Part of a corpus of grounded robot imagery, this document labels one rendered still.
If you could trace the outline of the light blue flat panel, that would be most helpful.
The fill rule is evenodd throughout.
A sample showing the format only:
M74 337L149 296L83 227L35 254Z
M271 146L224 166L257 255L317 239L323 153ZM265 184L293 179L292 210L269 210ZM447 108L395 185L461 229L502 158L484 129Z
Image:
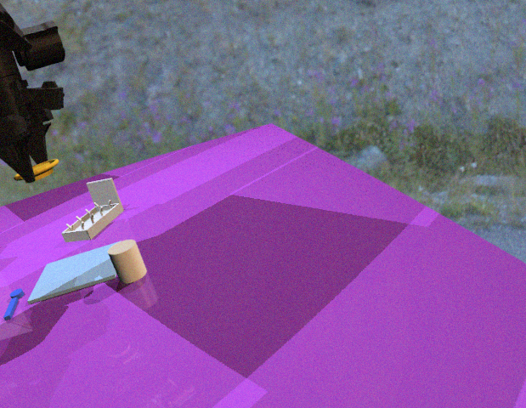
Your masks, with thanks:
M115 279L116 270L107 251L118 242L46 264L27 302L36 303Z

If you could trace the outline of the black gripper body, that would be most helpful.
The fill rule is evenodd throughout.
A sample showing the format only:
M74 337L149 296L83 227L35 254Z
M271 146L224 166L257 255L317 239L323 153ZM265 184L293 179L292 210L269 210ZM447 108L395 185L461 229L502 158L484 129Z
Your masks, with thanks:
M20 73L0 78L0 144L17 139L25 135L24 132L54 119L49 109L29 109L30 113L20 116L15 103L15 83L19 82L24 89L28 86L26 79L21 78Z

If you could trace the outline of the beige cylinder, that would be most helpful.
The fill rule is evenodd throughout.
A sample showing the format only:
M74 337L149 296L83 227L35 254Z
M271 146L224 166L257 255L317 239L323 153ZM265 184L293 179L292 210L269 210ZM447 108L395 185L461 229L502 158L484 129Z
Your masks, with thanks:
M134 240L119 241L108 251L121 283L138 281L147 272Z

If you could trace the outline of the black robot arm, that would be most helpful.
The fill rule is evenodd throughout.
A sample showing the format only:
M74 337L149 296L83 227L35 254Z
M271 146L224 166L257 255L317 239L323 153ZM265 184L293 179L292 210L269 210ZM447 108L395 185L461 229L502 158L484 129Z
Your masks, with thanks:
M19 74L14 56L20 67L32 71L63 62L65 49L58 26L52 20L20 29L0 3L0 78ZM56 82L44 82L40 88L24 89L19 82L15 86L15 103L20 116L30 113L29 109L64 108L64 89L58 88Z

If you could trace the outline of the grey dish rack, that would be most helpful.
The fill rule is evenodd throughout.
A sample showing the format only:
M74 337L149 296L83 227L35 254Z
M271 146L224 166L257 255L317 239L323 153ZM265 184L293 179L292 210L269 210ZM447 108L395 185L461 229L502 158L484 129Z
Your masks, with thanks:
M62 236L65 242L89 241L104 229L116 216L124 212L122 202L112 178L86 183L95 207L74 224L67 225Z

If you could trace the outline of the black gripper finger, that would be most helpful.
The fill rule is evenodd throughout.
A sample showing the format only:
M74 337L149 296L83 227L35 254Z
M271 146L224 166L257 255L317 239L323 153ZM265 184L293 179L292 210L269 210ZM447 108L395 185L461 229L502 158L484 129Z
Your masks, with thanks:
M37 164L46 162L48 160L45 134L47 133L50 125L51 122L41 127L24 132L24 134L31 133L31 137L27 142L27 149L29 151L29 156L31 156L31 158Z
M27 142L31 133L17 139L0 144L0 159L14 169L26 182L35 181L35 174L31 165L31 158L27 149Z

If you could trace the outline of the blue spoon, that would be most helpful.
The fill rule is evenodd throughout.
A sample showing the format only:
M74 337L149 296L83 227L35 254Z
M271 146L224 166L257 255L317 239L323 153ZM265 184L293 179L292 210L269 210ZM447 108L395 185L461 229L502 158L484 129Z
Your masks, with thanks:
M19 301L19 298L21 298L23 295L24 295L24 292L21 289L16 289L15 291L13 291L10 294L10 297L12 299L11 299L11 301L9 303L8 309L6 309L7 311L5 313L5 316L3 317L5 320L10 320L11 319L11 317L13 316L15 307L16 307L18 301Z

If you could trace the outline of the golden yellow round plate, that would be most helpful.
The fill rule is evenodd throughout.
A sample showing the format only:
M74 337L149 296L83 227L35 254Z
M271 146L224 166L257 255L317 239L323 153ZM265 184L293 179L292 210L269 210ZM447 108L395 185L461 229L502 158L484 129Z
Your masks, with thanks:
M49 161L44 161L33 166L33 172L35 174L35 181L47 177L49 174L53 173L53 167L58 165L59 160L53 159ZM15 180L24 180L19 174L15 175Z

